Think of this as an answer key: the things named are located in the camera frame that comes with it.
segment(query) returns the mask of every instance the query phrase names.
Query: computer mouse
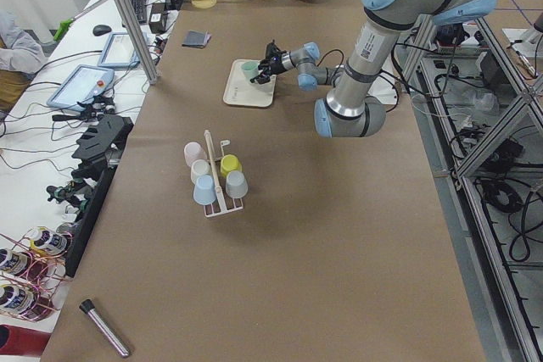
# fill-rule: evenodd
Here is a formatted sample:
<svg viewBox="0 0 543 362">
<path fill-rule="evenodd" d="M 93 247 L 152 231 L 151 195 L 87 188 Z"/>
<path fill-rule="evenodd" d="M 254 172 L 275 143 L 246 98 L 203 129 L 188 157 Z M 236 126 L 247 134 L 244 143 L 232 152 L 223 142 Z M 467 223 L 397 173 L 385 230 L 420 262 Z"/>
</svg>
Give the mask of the computer mouse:
<svg viewBox="0 0 543 362">
<path fill-rule="evenodd" d="M 111 27 L 109 27 L 108 25 L 95 25 L 94 28 L 92 29 L 92 33 L 96 37 L 103 36 L 104 34 L 109 33 L 110 31 L 111 31 Z"/>
</svg>

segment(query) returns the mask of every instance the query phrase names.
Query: keyboard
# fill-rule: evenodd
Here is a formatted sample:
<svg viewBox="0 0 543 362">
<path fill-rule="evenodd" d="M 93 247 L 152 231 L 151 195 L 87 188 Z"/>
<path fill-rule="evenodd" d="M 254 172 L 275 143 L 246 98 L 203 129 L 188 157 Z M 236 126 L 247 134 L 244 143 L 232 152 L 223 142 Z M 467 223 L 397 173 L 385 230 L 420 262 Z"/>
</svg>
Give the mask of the keyboard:
<svg viewBox="0 0 543 362">
<path fill-rule="evenodd" d="M 137 22 L 139 24 L 147 23 L 147 7 L 145 6 L 145 0 L 130 0 L 134 12 L 136 12 Z"/>
</svg>

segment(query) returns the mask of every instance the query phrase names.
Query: small cup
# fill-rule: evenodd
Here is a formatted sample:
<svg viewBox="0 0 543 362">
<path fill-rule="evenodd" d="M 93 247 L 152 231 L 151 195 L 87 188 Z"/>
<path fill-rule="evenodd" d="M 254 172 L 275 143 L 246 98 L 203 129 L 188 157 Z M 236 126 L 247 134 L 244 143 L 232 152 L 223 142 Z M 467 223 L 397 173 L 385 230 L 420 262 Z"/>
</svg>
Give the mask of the small cup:
<svg viewBox="0 0 543 362">
<path fill-rule="evenodd" d="M 198 159 L 190 166 L 190 179 L 193 184 L 196 184 L 198 177 L 211 174 L 211 166 L 207 160 Z"/>
<path fill-rule="evenodd" d="M 200 205 L 210 205 L 216 201 L 215 184 L 211 175 L 202 175 L 196 179 L 193 198 Z"/>
<path fill-rule="evenodd" d="M 185 153 L 185 163 L 190 167 L 196 160 L 207 160 L 207 153 L 198 142 L 190 142 L 185 145 L 183 149 Z"/>
<path fill-rule="evenodd" d="M 230 171 L 227 175 L 227 195 L 230 198 L 240 199 L 247 195 L 249 186 L 244 173 L 238 170 Z"/>
<path fill-rule="evenodd" d="M 246 61 L 241 64 L 241 72 L 244 73 L 247 81 L 251 81 L 253 78 L 258 76 L 258 61 Z"/>
<path fill-rule="evenodd" d="M 242 170 L 241 163 L 233 154 L 227 154 L 221 159 L 221 175 L 227 178 L 228 173 L 235 170 Z"/>
</svg>

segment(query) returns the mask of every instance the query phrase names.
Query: white desk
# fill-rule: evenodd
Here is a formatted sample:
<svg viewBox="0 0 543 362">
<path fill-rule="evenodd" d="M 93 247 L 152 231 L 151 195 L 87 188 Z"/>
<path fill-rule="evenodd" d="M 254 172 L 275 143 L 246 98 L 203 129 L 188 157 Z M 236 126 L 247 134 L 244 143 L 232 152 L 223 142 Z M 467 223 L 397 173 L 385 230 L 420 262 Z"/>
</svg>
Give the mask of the white desk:
<svg viewBox="0 0 543 362">
<path fill-rule="evenodd" d="M 173 25 L 177 17 L 177 11 L 170 11 L 168 15 L 168 27 Z M 106 24 L 111 26 L 113 32 L 126 31 L 121 24 L 120 16 L 117 12 L 113 0 L 103 3 L 92 12 L 81 16 L 73 23 L 70 30 L 55 49 L 50 61 L 62 58 L 75 53 L 81 53 L 89 50 L 101 50 L 108 35 L 94 36 L 92 28 L 95 25 Z M 147 25 L 142 26 L 143 31 L 150 34 Z M 63 82 L 73 69 L 79 64 L 96 65 L 98 63 L 99 53 L 83 54 L 78 57 L 68 58 L 58 63 L 48 65 L 40 72 L 34 82 L 54 81 Z M 145 94 L 148 88 L 147 77 L 141 68 L 136 68 L 126 73 L 125 71 L 116 71 L 115 79 L 122 80 L 115 85 L 115 107 L 117 114 L 129 116 L 133 122 L 136 122 Z M 57 89 L 55 85 L 42 84 L 31 86 L 6 118 L 6 135 L 0 138 L 0 148 L 3 149 L 2 157 L 13 167 L 37 161 L 40 163 L 27 165 L 23 168 L 13 170 L 0 162 L 0 203 L 2 203 L 2 221 L 3 227 L 1 233 L 17 240 L 27 233 L 32 227 L 46 226 L 49 229 L 56 229 L 60 224 L 71 221 L 75 218 L 73 214 L 66 214 L 66 211 L 74 213 L 74 209 L 66 203 L 56 204 L 48 202 L 48 193 L 46 187 L 64 186 L 71 180 L 70 172 L 76 168 L 79 160 L 71 158 L 71 154 L 76 150 L 76 140 L 81 133 L 94 123 L 82 123 L 80 121 L 57 122 L 54 124 L 52 132 L 52 115 L 58 113 L 57 110 L 45 106 L 48 98 Z M 8 149 L 41 151 L 42 153 L 22 153 L 9 151 Z M 52 162 L 61 171 L 57 171 Z M 12 243 L 0 237 L 0 248 L 11 248 Z M 54 305 L 60 308 L 64 302 L 65 294 L 69 288 L 69 283 L 63 283 L 61 290 L 53 298 Z M 14 318 L 0 315 L 1 324 L 10 324 L 13 326 L 24 326 L 39 331 L 52 331 L 58 313 L 54 313 L 47 319 L 31 323 Z M 36 361 L 36 358 L 23 358 L 14 356 L 0 356 L 0 361 L 22 362 Z"/>
</svg>

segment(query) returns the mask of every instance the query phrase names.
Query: yellow cup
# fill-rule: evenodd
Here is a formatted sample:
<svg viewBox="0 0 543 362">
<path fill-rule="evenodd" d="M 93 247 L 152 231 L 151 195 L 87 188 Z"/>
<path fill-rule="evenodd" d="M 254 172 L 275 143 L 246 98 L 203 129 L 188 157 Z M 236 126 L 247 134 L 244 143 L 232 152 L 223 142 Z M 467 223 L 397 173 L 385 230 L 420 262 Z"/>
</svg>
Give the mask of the yellow cup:
<svg viewBox="0 0 543 362">
<path fill-rule="evenodd" d="M 227 154 L 221 159 L 221 175 L 227 178 L 231 171 L 241 171 L 241 163 L 233 154 Z"/>
</svg>

